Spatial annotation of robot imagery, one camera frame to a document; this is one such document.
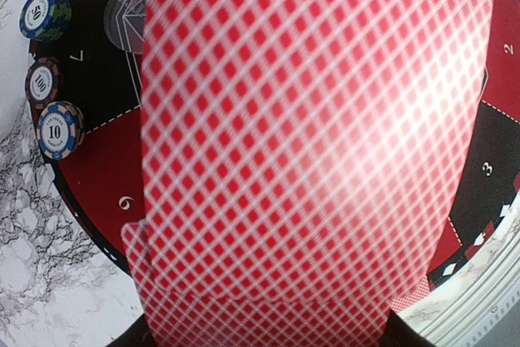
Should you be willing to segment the single blue green chip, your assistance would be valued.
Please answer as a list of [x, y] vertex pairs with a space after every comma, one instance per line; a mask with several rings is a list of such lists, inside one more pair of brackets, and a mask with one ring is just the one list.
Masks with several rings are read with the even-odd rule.
[[27, 0], [19, 16], [19, 30], [30, 40], [58, 40], [72, 20], [69, 0]]

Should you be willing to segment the dealt red card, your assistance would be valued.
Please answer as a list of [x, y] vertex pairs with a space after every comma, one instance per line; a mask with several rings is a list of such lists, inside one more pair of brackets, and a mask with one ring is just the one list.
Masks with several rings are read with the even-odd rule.
[[161, 346], [376, 346], [470, 143], [492, 0], [148, 0]]
[[390, 304], [390, 307], [394, 312], [400, 313], [408, 307], [412, 306], [414, 303], [427, 297], [430, 294], [430, 292], [431, 287], [428, 278], [425, 275], [420, 280], [417, 288], [410, 295], [393, 300]]

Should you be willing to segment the red playing card deck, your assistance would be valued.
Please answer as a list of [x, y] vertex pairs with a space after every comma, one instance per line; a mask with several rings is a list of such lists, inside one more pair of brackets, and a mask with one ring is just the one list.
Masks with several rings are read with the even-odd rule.
[[144, 219], [126, 223], [121, 231], [123, 247], [131, 277], [145, 315], [150, 316], [151, 301], [154, 298], [154, 282], [150, 266], [147, 224]]

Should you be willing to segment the blue green chip stack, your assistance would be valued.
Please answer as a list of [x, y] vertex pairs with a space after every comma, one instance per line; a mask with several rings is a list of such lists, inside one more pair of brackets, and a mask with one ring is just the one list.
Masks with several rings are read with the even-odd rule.
[[39, 58], [29, 67], [25, 78], [25, 94], [30, 106], [41, 110], [55, 101], [63, 81], [64, 74], [57, 59]]

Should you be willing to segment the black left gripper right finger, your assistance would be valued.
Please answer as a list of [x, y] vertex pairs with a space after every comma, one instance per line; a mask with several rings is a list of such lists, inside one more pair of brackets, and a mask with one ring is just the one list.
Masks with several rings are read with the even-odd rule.
[[414, 331], [396, 312], [391, 312], [381, 338], [381, 347], [435, 347]]

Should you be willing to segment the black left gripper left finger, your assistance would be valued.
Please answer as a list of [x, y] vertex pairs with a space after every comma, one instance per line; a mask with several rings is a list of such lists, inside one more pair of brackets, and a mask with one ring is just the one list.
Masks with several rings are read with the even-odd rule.
[[156, 347], [146, 318], [141, 315], [122, 335], [110, 342], [107, 347]]

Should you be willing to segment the clear round dealer button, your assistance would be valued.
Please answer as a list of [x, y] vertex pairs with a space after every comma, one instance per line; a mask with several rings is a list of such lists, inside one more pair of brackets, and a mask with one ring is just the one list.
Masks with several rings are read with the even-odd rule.
[[147, 0], [109, 0], [104, 30], [109, 41], [128, 53], [142, 54]]

